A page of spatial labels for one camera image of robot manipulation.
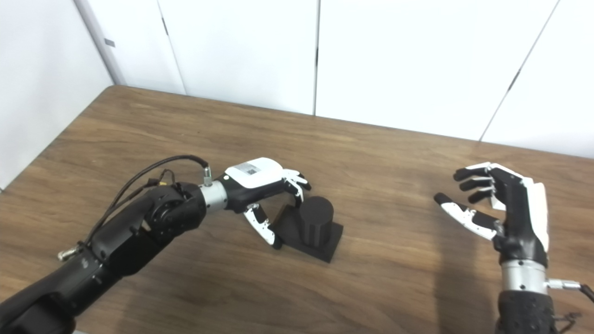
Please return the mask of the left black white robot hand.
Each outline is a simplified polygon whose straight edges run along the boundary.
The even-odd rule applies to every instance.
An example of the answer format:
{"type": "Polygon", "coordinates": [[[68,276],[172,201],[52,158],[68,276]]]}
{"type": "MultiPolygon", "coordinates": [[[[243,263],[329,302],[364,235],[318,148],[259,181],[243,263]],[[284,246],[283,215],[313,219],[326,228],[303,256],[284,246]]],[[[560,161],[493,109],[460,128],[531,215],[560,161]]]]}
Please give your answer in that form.
{"type": "Polygon", "coordinates": [[[289,193],[295,199],[295,207],[300,207],[304,192],[312,189],[303,173],[284,168],[270,158],[256,158],[228,167],[216,180],[226,192],[225,210],[243,214],[259,236],[276,250],[283,242],[272,230],[269,216],[259,202],[289,193]]]}

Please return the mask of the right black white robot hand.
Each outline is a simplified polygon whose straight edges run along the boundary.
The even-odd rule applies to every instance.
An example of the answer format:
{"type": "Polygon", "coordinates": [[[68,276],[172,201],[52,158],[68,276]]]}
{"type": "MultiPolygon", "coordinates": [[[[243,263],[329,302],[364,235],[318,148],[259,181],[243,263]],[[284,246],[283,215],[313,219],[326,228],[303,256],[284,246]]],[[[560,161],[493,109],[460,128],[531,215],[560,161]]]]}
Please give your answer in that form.
{"type": "Polygon", "coordinates": [[[437,193],[433,199],[448,216],[492,241],[500,263],[533,261],[548,267],[548,203],[543,183],[489,161],[460,168],[452,178],[460,190],[473,194],[467,198],[469,205],[464,205],[437,193]],[[505,217],[496,218],[472,207],[483,199],[502,204],[505,217]]]}

